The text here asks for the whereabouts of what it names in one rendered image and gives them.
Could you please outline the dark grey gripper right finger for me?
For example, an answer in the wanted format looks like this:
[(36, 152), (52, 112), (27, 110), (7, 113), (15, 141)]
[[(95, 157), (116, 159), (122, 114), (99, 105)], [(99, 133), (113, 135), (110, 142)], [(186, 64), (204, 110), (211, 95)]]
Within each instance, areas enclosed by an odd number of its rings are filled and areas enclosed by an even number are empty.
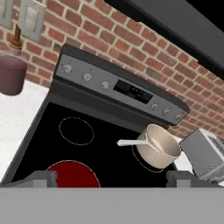
[(191, 174), (189, 171), (168, 171), (166, 173), (167, 187), (174, 188), (203, 188), (203, 187), (218, 187), (217, 181), (201, 180)]

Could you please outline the grey wall outlet plate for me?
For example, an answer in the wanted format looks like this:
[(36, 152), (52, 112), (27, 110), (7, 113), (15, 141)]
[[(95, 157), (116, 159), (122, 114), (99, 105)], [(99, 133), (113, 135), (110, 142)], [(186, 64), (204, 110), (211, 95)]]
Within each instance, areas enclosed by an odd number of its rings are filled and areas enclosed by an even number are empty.
[(0, 0), (0, 25), (11, 28), (13, 0)]
[(39, 42), (46, 13), (46, 0), (21, 0), (18, 26), (21, 34)]

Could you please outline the dark red wine bottle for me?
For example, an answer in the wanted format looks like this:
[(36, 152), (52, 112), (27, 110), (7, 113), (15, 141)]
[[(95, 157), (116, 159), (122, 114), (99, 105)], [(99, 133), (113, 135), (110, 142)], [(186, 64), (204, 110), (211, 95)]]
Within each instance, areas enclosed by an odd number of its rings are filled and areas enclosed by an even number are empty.
[(27, 59), (22, 55), (21, 29), (16, 25), (8, 49), (0, 51), (0, 93), (19, 95), (25, 83)]

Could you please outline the black glass-top stove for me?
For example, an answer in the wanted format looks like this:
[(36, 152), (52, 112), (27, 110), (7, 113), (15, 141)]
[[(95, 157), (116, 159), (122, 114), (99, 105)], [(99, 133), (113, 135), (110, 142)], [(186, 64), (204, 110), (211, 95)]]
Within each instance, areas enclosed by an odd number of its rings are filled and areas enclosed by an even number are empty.
[[(66, 73), (64, 65), (71, 65)], [(83, 74), (91, 74), (89, 82)], [(107, 81), (109, 89), (103, 89)], [(151, 106), (156, 103), (157, 110)], [(163, 111), (171, 113), (164, 116)], [(94, 174), (101, 187), (164, 187), (165, 171), (147, 165), (134, 147), (120, 139), (136, 139), (149, 124), (165, 129), (190, 112), (179, 98), (133, 73), (71, 45), (63, 45), (52, 84), (31, 127), (4, 174), (3, 185), (35, 171), (68, 164)], [(182, 118), (175, 121), (175, 116)]]

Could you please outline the grey toaster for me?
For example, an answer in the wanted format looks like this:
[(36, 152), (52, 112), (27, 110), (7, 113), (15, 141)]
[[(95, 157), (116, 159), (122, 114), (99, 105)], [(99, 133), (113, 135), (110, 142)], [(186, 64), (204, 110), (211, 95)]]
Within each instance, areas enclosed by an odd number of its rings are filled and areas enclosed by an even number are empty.
[(224, 144), (215, 134), (196, 129), (179, 145), (199, 179), (218, 184), (224, 181)]

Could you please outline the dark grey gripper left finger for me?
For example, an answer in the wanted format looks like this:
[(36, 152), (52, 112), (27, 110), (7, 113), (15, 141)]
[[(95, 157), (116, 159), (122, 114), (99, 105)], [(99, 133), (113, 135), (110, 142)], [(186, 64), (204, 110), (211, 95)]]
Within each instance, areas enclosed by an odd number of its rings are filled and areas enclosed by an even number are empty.
[(35, 171), (24, 179), (4, 185), (4, 187), (57, 187), (56, 171)]

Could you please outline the black range hood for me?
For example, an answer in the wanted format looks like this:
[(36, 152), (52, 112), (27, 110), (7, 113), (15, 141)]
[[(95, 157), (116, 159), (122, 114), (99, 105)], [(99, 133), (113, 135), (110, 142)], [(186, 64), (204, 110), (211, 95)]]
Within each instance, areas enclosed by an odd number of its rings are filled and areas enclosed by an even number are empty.
[(152, 28), (224, 80), (224, 31), (186, 0), (104, 0)]

